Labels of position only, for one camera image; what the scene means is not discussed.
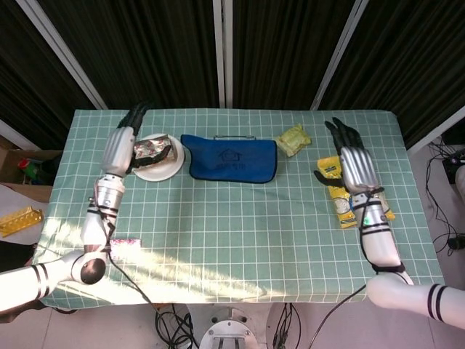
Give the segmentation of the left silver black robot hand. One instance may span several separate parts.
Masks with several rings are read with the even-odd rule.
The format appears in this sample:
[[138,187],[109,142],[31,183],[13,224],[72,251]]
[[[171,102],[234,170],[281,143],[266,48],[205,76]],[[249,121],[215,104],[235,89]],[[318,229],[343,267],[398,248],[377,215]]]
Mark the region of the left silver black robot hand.
[[110,134],[102,157],[104,173],[125,177],[131,171],[134,144],[142,120],[151,108],[149,102],[140,102],[130,109]]

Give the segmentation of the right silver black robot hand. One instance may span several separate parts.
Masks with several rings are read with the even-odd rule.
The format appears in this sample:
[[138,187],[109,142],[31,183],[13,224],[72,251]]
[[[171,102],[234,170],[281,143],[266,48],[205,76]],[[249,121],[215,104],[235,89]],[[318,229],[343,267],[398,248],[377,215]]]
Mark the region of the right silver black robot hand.
[[325,121],[331,133],[341,164],[340,178],[326,178],[318,170],[316,179],[325,186],[345,188],[351,195],[381,192],[370,153],[365,149],[360,133],[336,117]]

